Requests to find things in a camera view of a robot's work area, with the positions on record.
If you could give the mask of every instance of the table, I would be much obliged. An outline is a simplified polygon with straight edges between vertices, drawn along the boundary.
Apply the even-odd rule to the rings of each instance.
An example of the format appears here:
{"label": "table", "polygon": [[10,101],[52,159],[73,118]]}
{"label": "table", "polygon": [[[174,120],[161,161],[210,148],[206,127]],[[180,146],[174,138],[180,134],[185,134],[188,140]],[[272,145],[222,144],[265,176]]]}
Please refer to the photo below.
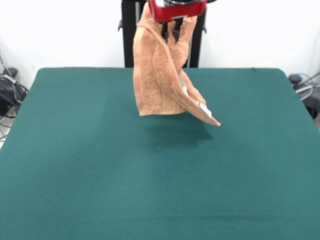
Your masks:
{"label": "table", "polygon": [[44,68],[0,152],[1,240],[319,240],[320,135],[279,69],[186,70],[221,127],[140,117],[131,68]]}

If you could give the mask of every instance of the folded towel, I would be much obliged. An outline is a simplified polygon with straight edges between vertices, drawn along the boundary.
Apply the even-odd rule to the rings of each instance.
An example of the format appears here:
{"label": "folded towel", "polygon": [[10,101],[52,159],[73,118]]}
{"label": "folded towel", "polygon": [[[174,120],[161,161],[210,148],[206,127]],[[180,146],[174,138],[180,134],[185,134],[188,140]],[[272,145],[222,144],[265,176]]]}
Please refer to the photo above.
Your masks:
{"label": "folded towel", "polygon": [[169,22],[166,42],[161,35],[162,24],[154,21],[145,3],[133,40],[133,86],[140,116],[188,111],[204,122],[221,125],[182,69],[196,23],[196,16],[184,17],[176,42],[172,34],[175,22]]}

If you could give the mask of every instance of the green tablecloth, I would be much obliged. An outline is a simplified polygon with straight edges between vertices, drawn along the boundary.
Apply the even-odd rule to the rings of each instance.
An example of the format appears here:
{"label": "green tablecloth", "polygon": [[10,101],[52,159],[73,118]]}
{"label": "green tablecloth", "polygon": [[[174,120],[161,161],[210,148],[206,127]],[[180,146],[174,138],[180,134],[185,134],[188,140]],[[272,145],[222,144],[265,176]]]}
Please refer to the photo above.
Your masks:
{"label": "green tablecloth", "polygon": [[320,134],[277,69],[189,69],[221,127],[139,117],[132,69],[42,69],[0,153],[0,240],[319,240]]}

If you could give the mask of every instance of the orange towel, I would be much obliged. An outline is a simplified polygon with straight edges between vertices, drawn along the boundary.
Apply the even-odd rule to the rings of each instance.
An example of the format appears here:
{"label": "orange towel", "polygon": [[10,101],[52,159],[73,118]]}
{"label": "orange towel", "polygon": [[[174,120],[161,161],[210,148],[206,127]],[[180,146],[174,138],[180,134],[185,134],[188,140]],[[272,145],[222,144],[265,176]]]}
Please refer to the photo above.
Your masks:
{"label": "orange towel", "polygon": [[133,85],[140,116],[188,111],[204,122],[221,125],[182,69],[196,23],[196,16],[185,17],[176,43],[172,35],[175,22],[170,22],[166,43],[161,36],[162,25],[154,21],[145,3],[133,40]]}

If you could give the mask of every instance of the white backdrop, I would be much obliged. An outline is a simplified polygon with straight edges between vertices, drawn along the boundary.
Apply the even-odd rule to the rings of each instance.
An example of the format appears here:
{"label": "white backdrop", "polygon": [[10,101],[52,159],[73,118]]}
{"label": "white backdrop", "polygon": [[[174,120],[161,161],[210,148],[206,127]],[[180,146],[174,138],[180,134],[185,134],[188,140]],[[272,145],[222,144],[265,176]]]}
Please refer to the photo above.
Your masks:
{"label": "white backdrop", "polygon": [[[123,67],[120,0],[0,0],[0,49],[27,87],[43,67]],[[320,1],[217,0],[200,67],[320,70]]]}

